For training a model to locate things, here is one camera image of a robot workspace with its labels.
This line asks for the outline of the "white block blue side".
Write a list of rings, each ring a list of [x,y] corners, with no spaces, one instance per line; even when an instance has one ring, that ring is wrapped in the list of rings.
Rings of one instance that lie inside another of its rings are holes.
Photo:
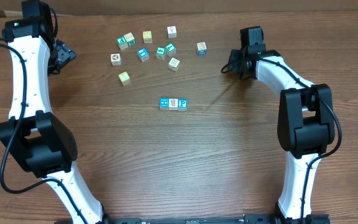
[[[207,53],[207,47],[205,42],[198,42],[196,46],[198,55],[204,55]]]

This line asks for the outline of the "blue picture block left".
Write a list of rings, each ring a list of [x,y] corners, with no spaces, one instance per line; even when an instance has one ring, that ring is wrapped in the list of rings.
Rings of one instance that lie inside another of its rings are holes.
[[[142,49],[138,50],[137,54],[138,54],[141,62],[145,62],[146,60],[149,59],[149,52],[146,48],[142,48]]]

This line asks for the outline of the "white patterned block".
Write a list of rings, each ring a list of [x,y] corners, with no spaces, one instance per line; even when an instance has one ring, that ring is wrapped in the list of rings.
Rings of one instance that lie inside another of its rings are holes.
[[[173,71],[177,71],[180,65],[180,61],[176,58],[171,58],[169,63],[168,63],[168,67],[169,69],[173,70]]]
[[[168,109],[170,111],[177,111],[178,110],[178,99],[170,98],[169,99]]]

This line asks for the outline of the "yellow block top row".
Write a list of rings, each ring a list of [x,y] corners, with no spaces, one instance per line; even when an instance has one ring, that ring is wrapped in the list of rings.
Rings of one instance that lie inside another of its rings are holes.
[[[145,44],[151,44],[153,42],[152,32],[150,30],[143,31],[142,36]]]

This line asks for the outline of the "yellow block lower left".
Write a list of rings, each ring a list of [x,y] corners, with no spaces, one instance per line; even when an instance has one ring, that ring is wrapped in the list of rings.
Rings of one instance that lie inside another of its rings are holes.
[[[130,76],[127,72],[122,72],[119,74],[119,79],[121,83],[125,86],[131,83]]]

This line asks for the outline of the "green letter block far left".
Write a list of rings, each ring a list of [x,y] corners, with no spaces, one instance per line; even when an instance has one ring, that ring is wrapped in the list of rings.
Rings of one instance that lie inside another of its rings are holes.
[[[120,50],[124,50],[129,47],[127,40],[125,39],[124,36],[117,38],[116,42]]]

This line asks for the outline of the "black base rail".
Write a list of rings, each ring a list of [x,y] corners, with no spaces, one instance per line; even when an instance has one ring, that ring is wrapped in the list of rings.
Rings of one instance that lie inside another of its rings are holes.
[[[104,218],[102,224],[274,224],[281,223],[271,215],[244,215],[242,217],[172,218],[141,220],[140,218]]]

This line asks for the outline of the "cardboard panel at back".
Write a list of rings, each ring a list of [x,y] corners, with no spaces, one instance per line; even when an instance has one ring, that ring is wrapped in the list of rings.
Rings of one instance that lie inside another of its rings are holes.
[[[358,0],[45,0],[57,14],[199,14],[358,10]]]

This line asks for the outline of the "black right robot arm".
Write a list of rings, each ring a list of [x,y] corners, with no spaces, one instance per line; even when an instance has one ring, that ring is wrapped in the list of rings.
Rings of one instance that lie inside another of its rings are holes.
[[[280,97],[277,136],[286,152],[283,190],[272,223],[330,223],[328,215],[311,211],[311,194],[318,164],[330,155],[327,147],[341,143],[333,111],[332,91],[292,70],[276,50],[267,50],[260,26],[240,31],[241,48],[231,50],[221,73],[248,74]]]

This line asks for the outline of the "white block red circle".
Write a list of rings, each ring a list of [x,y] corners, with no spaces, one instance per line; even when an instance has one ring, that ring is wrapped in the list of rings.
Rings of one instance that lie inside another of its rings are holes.
[[[122,58],[120,54],[111,54],[110,59],[111,59],[111,64],[113,66],[122,65]]]

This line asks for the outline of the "blue letter P block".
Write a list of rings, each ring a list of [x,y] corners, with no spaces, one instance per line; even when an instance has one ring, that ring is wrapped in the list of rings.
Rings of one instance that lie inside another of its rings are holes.
[[[188,109],[188,100],[178,99],[178,111],[186,111]]]

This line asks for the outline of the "white block top right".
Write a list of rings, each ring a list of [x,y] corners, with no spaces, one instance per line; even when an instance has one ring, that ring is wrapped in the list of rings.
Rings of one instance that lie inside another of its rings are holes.
[[[175,26],[168,26],[167,27],[167,34],[169,39],[174,39],[177,37],[177,29]]]

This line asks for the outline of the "green number four block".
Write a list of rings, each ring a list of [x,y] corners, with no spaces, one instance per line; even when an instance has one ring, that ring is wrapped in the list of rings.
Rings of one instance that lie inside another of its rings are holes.
[[[164,60],[166,56],[165,47],[157,47],[156,58],[160,60]]]

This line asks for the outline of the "green letter L block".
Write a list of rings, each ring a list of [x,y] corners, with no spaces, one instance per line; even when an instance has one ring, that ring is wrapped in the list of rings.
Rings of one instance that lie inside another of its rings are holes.
[[[175,45],[171,42],[168,45],[165,46],[165,49],[167,51],[167,55],[169,57],[172,57],[173,55],[176,54],[177,52],[177,48],[175,47]]]

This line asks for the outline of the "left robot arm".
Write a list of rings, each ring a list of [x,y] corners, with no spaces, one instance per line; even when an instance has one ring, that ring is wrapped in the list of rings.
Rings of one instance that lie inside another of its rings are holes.
[[[41,1],[23,1],[23,18],[8,21],[2,31],[12,58],[13,96],[8,120],[0,123],[0,141],[6,151],[0,168],[0,183],[6,192],[20,194],[48,184],[71,216],[71,223],[108,223],[103,205],[82,178],[76,160],[73,133],[53,114],[48,76],[76,58],[57,39],[55,11]],[[8,155],[39,182],[21,190],[4,181]]]

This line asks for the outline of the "blue arrows block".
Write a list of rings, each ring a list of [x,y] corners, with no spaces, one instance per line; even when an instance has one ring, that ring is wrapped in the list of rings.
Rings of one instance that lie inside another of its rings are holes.
[[[161,110],[169,110],[169,99],[161,98],[159,102],[159,107]]]

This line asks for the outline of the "white block dark green side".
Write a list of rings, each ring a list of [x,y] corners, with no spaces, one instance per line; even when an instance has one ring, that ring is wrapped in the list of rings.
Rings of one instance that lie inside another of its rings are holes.
[[[127,33],[124,35],[124,38],[128,44],[129,47],[135,45],[136,41],[135,41],[135,38],[133,36],[133,34],[130,32],[130,33]]]

